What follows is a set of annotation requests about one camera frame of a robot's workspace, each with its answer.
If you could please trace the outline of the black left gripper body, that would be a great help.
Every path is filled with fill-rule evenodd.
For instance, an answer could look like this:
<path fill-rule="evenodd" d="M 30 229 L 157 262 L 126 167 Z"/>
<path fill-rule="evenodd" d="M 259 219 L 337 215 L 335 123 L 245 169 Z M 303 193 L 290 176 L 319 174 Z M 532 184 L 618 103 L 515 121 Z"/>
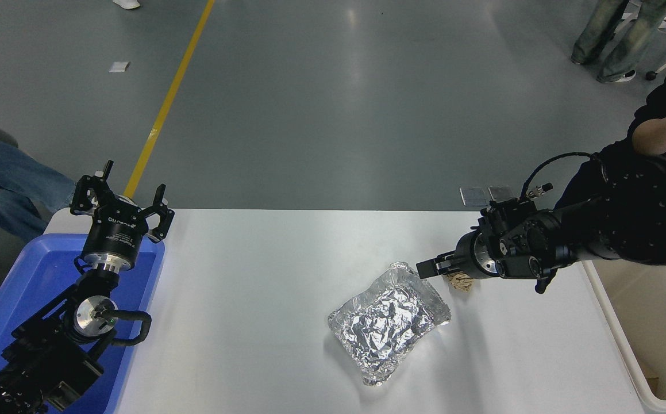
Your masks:
<path fill-rule="evenodd" d="M 131 270 L 136 264 L 147 222 L 136 206 L 104 205 L 96 210 L 82 260 L 94 269 Z"/>

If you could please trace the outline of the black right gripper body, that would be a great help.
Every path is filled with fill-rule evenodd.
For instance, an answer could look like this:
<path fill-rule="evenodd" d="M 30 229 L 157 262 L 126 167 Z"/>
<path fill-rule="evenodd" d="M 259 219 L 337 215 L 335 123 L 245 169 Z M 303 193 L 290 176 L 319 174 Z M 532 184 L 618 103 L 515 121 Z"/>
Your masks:
<path fill-rule="evenodd" d="M 473 279 L 483 279 L 483 242 L 480 232 L 464 234 L 456 244 L 456 259 L 459 270 Z"/>

